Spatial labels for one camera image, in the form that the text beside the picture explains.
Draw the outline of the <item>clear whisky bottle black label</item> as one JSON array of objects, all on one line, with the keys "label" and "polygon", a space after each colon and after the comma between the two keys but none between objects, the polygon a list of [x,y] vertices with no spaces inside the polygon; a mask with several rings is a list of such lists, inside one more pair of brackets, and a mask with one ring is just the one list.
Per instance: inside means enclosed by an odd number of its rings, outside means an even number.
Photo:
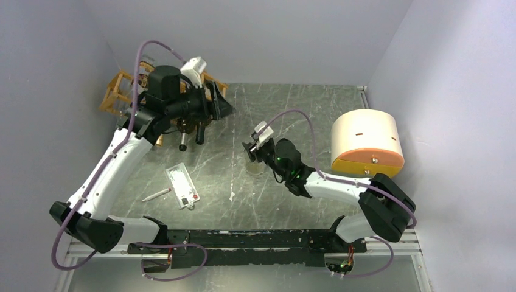
[{"label": "clear whisky bottle black label", "polygon": [[142,89],[148,88],[148,83],[150,79],[150,73],[155,70],[155,67],[152,63],[149,63],[146,60],[142,60],[139,63],[138,70],[138,85]]}]

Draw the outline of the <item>dark green wine bottle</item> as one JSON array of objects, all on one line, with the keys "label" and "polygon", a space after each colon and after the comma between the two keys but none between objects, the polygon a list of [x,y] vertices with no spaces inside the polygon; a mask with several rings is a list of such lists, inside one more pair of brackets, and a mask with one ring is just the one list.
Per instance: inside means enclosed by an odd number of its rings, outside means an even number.
[{"label": "dark green wine bottle", "polygon": [[197,145],[203,145],[205,140],[206,127],[209,124],[208,120],[199,120],[196,125],[196,136],[195,143]]}]

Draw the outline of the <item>clear round glass bottle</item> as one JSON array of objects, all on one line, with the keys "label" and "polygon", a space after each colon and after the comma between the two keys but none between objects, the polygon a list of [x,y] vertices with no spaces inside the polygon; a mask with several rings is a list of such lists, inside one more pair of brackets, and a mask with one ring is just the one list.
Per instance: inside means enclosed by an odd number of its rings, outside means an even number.
[{"label": "clear round glass bottle", "polygon": [[251,160],[251,158],[245,156],[245,170],[247,174],[251,176],[260,176],[265,172],[265,164],[258,162],[257,160]]}]

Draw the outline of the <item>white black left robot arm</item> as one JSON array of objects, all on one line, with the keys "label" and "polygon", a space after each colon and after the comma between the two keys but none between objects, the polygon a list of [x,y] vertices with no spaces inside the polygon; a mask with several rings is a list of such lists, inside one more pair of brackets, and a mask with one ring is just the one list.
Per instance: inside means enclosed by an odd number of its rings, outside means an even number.
[{"label": "white black left robot arm", "polygon": [[201,66],[157,66],[134,85],[136,96],[101,160],[76,193],[49,210],[60,234],[102,254],[121,243],[144,242],[154,253],[166,249],[169,236],[160,221],[114,218],[113,204],[141,159],[171,127],[197,132],[196,142],[202,144],[206,127],[234,112],[225,98],[227,85]]}]

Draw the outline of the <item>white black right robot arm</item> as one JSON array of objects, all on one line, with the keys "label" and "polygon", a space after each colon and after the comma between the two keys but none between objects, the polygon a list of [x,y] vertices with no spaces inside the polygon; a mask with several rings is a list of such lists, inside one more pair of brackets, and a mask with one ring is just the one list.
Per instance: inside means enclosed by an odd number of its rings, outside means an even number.
[{"label": "white black right robot arm", "polygon": [[335,220],[328,236],[329,246],[342,252],[360,238],[379,237],[399,242],[409,228],[416,205],[388,176],[382,173],[372,178],[349,178],[318,173],[302,162],[301,154],[288,139],[263,145],[243,143],[251,162],[264,163],[272,169],[295,196],[324,198],[359,208],[359,213]]}]

